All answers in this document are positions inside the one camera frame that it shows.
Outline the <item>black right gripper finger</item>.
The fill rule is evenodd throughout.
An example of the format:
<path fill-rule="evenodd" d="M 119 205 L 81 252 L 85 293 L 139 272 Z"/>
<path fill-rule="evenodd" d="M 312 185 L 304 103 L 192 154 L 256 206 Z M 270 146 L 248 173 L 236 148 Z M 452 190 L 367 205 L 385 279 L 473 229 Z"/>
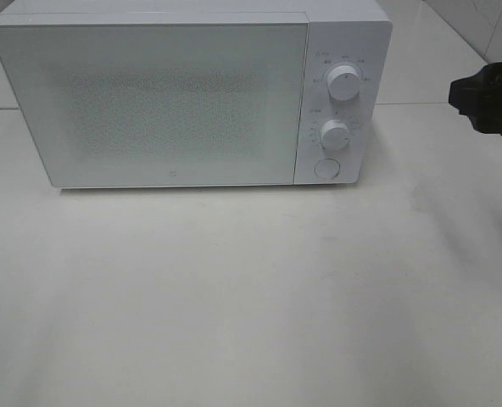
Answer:
<path fill-rule="evenodd" d="M 449 104 L 469 119 L 475 131 L 502 136 L 502 62 L 487 64 L 475 75 L 453 81 Z"/>

